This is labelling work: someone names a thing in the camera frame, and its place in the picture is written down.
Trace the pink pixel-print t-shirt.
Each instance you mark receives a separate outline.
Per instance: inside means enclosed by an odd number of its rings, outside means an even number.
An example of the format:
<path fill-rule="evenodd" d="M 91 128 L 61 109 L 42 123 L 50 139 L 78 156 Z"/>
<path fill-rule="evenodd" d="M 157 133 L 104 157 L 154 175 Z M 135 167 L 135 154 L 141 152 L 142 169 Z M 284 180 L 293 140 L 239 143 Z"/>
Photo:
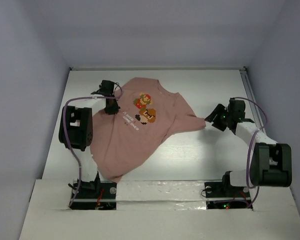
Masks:
<path fill-rule="evenodd" d="M 206 126 L 180 93 L 169 92 L 157 79 L 135 77 L 122 90 L 118 113 L 100 110 L 92 118 L 91 155 L 99 173 L 115 183 L 141 166 L 170 136 Z"/>

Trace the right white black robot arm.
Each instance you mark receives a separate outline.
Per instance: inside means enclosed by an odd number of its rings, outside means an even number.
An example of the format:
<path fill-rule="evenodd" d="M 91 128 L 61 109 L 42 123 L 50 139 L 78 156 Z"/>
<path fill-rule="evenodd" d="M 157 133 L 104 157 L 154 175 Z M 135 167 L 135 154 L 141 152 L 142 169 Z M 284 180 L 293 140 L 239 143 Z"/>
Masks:
<path fill-rule="evenodd" d="M 205 118 L 222 132 L 230 130 L 248 146 L 246 167 L 227 171 L 220 183 L 225 196 L 232 196 L 239 187 L 290 187 L 292 184 L 292 149 L 264 133 L 263 126 L 246 117 L 247 98 L 232 97 L 227 106 L 218 104 Z"/>

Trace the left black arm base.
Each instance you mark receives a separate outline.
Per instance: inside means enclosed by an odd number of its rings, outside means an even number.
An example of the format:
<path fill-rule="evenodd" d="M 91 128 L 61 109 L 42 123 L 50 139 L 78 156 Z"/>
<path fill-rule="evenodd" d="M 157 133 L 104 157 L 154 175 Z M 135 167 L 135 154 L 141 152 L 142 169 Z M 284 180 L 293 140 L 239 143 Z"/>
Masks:
<path fill-rule="evenodd" d="M 80 186 L 73 203 L 72 210 L 116 210 L 117 184 L 114 182 L 101 182 L 98 189 Z"/>

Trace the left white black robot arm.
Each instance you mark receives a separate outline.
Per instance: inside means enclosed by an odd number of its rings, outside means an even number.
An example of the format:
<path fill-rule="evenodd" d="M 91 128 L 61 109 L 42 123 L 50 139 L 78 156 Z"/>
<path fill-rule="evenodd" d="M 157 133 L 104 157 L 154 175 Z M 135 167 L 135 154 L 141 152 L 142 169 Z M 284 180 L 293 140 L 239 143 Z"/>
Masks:
<path fill-rule="evenodd" d="M 117 114 L 122 94 L 119 83 L 102 80 L 98 90 L 89 96 L 71 98 L 62 107 L 58 139 L 78 164 L 78 178 L 69 185 L 74 194 L 84 192 L 91 198 L 100 194 L 98 167 L 90 150 L 94 139 L 93 115 L 100 110 L 108 115 Z"/>

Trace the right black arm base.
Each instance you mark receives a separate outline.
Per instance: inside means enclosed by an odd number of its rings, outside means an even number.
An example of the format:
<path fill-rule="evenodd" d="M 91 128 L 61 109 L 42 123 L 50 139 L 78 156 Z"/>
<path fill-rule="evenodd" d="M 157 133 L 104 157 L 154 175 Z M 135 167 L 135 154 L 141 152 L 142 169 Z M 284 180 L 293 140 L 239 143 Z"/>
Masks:
<path fill-rule="evenodd" d="M 208 210 L 252 209 L 251 196 L 242 186 L 224 186 L 220 181 L 204 183 L 201 196 Z"/>

